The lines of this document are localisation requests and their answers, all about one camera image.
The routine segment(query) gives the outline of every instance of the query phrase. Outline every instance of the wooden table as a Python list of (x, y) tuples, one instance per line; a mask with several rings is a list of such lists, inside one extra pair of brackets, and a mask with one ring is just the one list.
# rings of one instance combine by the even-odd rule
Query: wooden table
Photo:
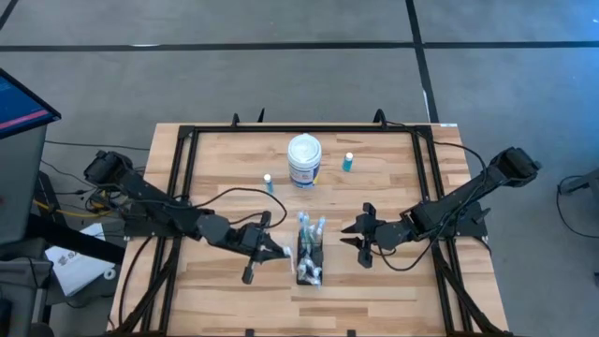
[[(156, 127), (146, 167), (145, 179), (165, 191), (179, 126)], [(432, 131), (435, 140), (460, 143), (455, 126), (433, 125)], [(313, 219), (327, 217), (324, 286), (320, 289), (296, 286), (289, 260), (257, 266), (253, 283), (246, 286), (241, 282), (246, 256), (210, 247), (204, 241), (184, 239), (168, 334), (243, 335), (245, 329), (255, 329), (256, 335), (345, 335), (347, 330), (371, 336), (445, 335), (430, 253), (409, 272), (390, 270), (379, 256), (374, 257), (373, 268), (366, 270), (357, 262), (358, 250), (339, 241), (347, 236), (341, 229), (354, 223), (364, 201), (376, 207), (377, 217), (392, 220), (421, 200), (410, 135), (313, 134), (323, 149), (318, 186), (313, 190), (298, 189), (288, 178), (287, 144), (296, 135), (201, 134), (191, 200), (199, 203), (233, 186), (264, 188), (262, 177), (269, 173), (274, 181), (274, 195), (289, 210), (287, 219), (271, 231), (279, 244), (294, 245), (298, 211), (309, 212)], [(421, 147), (429, 188), (434, 195), (424, 141)], [(183, 149), (179, 191), (187, 148)], [(350, 173), (341, 170), (347, 152), (355, 156)], [(446, 193), (470, 179), (463, 150), (437, 146), (436, 152)], [(282, 215), (268, 197), (246, 192), (226, 195), (210, 208), (231, 220), (265, 209), (272, 211), (273, 222)], [(143, 239), (136, 239), (127, 245), (123, 271), (129, 268), (142, 242)], [(147, 289), (155, 242), (153, 239), (148, 244), (132, 272), (125, 295), (125, 313), (133, 309)], [(389, 261), (396, 266), (407, 266), (426, 244), (402, 244)], [(458, 239), (458, 252), (467, 290), (491, 322), (507, 329), (489, 252), (468, 238)], [(113, 322), (118, 321), (124, 275), (123, 272), (110, 314)], [(459, 310), (452, 290), (450, 298), (459, 329)], [(155, 303), (154, 329), (158, 326), (162, 293)]]

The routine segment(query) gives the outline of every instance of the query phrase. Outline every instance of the plastic tub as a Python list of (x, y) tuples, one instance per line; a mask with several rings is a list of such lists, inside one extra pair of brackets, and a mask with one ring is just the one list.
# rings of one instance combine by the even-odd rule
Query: plastic tub
[(322, 148), (318, 139), (302, 134), (294, 137), (287, 148), (289, 178), (299, 188), (312, 188), (318, 181)]

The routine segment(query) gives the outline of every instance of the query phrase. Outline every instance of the concrete floor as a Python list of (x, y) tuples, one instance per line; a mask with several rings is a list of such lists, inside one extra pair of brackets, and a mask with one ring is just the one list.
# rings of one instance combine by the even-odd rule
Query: concrete floor
[[(8, 2), (0, 0), (0, 11)], [(596, 1), (415, 3), (424, 42), (599, 40)], [(412, 40), (405, 2), (20, 0), (0, 31), (0, 46), (331, 40)], [(484, 201), (511, 330), (595, 336), (599, 242), (563, 227), (555, 185), (599, 167), (599, 50), (426, 50), (426, 57), (440, 121), (458, 123), (466, 145), (486, 160), (520, 146), (544, 164), (526, 188)], [(390, 120), (429, 121), (411, 49), (0, 52), (0, 66), (63, 113), (48, 128), (54, 140), (149, 146), (156, 123), (223, 122), (234, 112), (253, 121), (262, 107), (272, 122), (363, 122), (377, 108)], [(94, 152), (47, 145), (44, 159), (76, 173)], [(126, 153), (145, 162), (145, 153)], [(46, 171), (57, 190), (80, 188)], [(573, 226), (599, 234), (586, 191), (565, 198), (563, 209)], [(109, 309), (110, 300), (57, 306), (51, 323), (61, 337), (98, 334)]]

